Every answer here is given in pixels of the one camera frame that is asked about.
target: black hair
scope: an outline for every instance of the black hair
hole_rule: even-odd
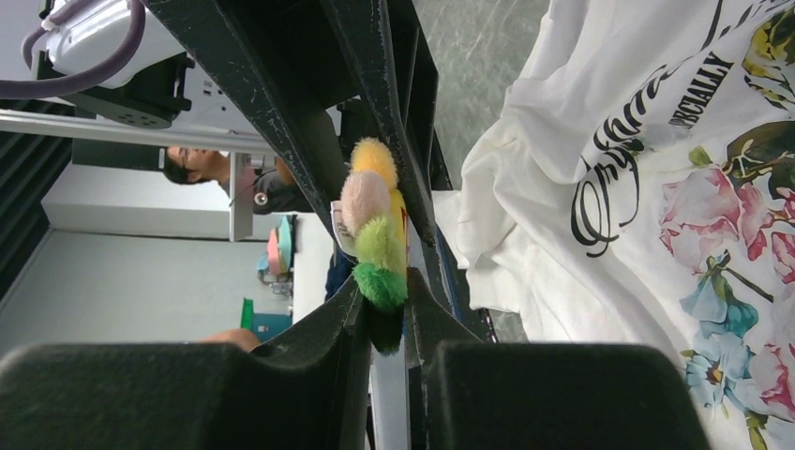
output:
[[[188,178],[193,171],[190,171],[171,159],[168,155],[165,155],[163,159],[163,174],[166,175],[166,178],[175,183],[177,185],[199,185],[201,183],[206,183],[211,181],[207,178],[201,178],[199,180],[191,182]]]

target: blue flower print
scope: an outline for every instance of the blue flower print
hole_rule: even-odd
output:
[[[696,291],[682,299],[682,309],[700,322],[704,338],[715,333],[731,333],[742,338],[759,321],[757,310],[738,300],[718,271],[698,282]]]
[[[732,334],[697,338],[689,356],[684,381],[694,401],[711,409],[721,405],[727,390],[746,378],[752,353],[743,340]]]

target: light green pom-pom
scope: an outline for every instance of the light green pom-pom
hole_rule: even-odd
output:
[[[356,237],[356,257],[397,274],[406,273],[406,248],[395,236],[395,220],[388,215],[368,221]]]

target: green pom-pom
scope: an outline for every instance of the green pom-pom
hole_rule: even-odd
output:
[[[353,268],[353,277],[367,300],[384,314],[392,314],[403,308],[403,303],[409,297],[405,277],[381,269],[371,262],[357,264]]]
[[[395,236],[395,220],[388,215],[368,221],[356,237],[356,258],[396,274],[406,273],[406,248]]]

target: pink rose print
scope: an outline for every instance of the pink rose print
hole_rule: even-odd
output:
[[[789,187],[779,187],[775,191],[784,197],[783,215],[790,220],[795,219],[795,191]]]
[[[694,273],[724,242],[748,248],[751,261],[761,255],[767,238],[761,232],[773,217],[759,190],[746,183],[737,191],[717,168],[690,173],[679,183],[663,186],[667,210],[660,219],[660,240],[673,257]]]
[[[795,285],[772,306],[773,332],[751,358],[750,380],[737,383],[737,398],[751,411],[795,421]]]
[[[768,343],[751,359],[748,367],[760,391],[766,413],[780,419],[795,421],[795,347],[792,343]]]
[[[775,273],[785,284],[795,281],[795,235],[773,232],[771,241]]]

